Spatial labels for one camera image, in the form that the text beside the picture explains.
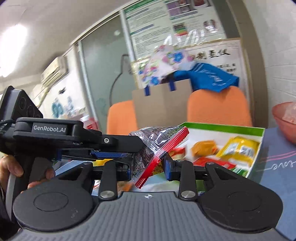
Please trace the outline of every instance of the red container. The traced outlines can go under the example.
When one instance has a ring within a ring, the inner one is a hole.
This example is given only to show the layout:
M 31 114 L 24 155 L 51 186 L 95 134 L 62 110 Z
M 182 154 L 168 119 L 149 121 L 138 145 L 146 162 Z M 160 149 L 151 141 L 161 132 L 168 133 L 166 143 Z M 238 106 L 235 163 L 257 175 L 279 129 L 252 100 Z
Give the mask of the red container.
M 280 130 L 284 133 L 285 137 L 291 141 L 292 143 L 296 144 L 296 124 L 292 124 L 282 119 L 285 114 L 287 107 L 292 102 L 285 102 L 281 104 L 277 104 L 272 108 L 272 115 L 276 120 Z

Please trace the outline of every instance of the finger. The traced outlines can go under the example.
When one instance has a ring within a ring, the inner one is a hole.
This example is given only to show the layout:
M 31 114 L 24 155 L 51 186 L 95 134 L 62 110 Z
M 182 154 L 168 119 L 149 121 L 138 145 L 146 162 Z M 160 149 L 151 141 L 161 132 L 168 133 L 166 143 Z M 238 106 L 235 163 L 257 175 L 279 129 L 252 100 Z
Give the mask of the finger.
M 54 171 L 54 169 L 53 168 L 47 169 L 46 172 L 45 172 L 45 177 L 48 180 L 54 178 L 55 177 L 55 171 Z
M 0 184 L 4 191 L 7 189 L 9 174 L 21 177 L 24 173 L 21 165 L 13 156 L 5 156 L 0 160 Z
M 40 181 L 31 182 L 31 183 L 29 183 L 29 185 L 28 185 L 28 189 L 29 189 L 29 188 L 33 188 L 33 187 L 35 187 L 35 186 L 37 186 L 37 185 L 39 185 L 39 184 L 41 184 L 41 183 L 43 183 L 43 182 L 46 182 L 46 181 L 47 181 L 47 179 L 44 178 L 44 179 L 42 179 L 42 180 L 40 180 Z

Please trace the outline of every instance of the blue bag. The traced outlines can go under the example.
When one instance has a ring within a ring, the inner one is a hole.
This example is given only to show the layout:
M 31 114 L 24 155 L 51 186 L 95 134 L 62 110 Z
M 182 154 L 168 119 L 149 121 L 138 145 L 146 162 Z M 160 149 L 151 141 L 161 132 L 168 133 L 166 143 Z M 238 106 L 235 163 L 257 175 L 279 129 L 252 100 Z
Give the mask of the blue bag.
M 176 81 L 190 79 L 193 91 L 206 89 L 220 92 L 231 85 L 239 85 L 237 76 L 206 63 L 198 63 L 189 71 L 177 70 L 173 76 Z

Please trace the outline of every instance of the gray ribbed surface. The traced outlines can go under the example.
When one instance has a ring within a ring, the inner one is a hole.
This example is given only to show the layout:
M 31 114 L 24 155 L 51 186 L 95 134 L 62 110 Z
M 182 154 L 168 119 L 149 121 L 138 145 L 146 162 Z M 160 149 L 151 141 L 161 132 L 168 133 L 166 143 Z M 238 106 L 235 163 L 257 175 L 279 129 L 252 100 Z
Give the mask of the gray ribbed surface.
M 95 214 L 73 229 L 59 233 L 21 231 L 13 241 L 282 241 L 274 229 L 259 234 L 224 230 L 202 214 L 192 202 L 173 192 L 125 192 L 103 202 Z

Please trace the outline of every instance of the orange chair backrest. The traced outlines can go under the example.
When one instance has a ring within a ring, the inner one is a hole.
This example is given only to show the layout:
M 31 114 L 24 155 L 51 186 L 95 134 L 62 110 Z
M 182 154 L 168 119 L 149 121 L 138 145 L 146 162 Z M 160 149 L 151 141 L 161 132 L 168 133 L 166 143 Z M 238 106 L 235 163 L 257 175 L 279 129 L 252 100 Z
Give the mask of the orange chair backrest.
M 247 99 L 235 86 L 220 93 L 209 90 L 193 92 L 187 103 L 187 121 L 252 126 Z
M 138 130 L 135 108 L 132 100 L 112 105 L 107 116 L 107 134 L 128 135 Z

